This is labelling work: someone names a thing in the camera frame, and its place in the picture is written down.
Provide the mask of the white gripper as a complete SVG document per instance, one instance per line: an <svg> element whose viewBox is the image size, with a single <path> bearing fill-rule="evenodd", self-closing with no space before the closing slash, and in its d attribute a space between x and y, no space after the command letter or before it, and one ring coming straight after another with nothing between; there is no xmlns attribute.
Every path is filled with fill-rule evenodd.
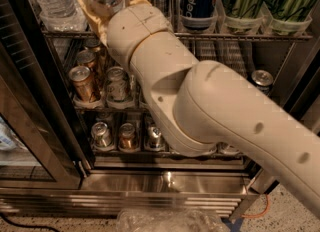
<svg viewBox="0 0 320 232"><path fill-rule="evenodd" d="M113 17L106 5L95 0L77 2L91 30L126 71L130 70L131 57L141 42L155 33L173 31L169 20L148 0L126 0L127 8Z"/></svg>

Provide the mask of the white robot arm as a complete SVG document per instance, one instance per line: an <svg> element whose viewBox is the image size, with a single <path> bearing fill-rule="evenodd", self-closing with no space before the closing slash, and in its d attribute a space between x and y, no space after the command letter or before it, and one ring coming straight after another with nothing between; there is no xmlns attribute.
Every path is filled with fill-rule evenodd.
<svg viewBox="0 0 320 232"><path fill-rule="evenodd" d="M197 60L147 0L77 1L110 56L139 82L176 152L195 157L228 143L320 216L317 135L234 70Z"/></svg>

